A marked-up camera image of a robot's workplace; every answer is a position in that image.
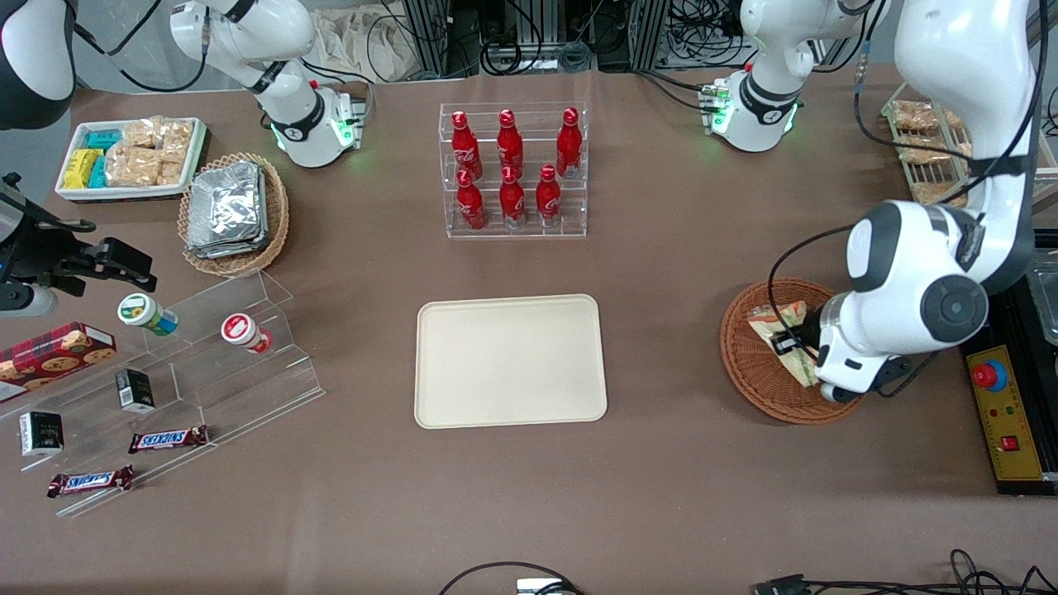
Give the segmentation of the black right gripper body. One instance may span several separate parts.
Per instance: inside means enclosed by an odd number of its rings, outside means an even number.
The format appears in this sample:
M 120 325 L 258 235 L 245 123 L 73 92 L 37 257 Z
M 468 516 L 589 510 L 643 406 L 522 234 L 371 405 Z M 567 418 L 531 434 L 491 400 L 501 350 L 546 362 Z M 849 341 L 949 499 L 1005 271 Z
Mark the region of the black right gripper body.
M 96 230 L 89 220 L 60 220 L 43 208 L 23 208 L 22 220 L 2 241 L 3 283 L 24 283 L 83 295 L 83 278 L 103 280 L 95 245 L 76 233 Z

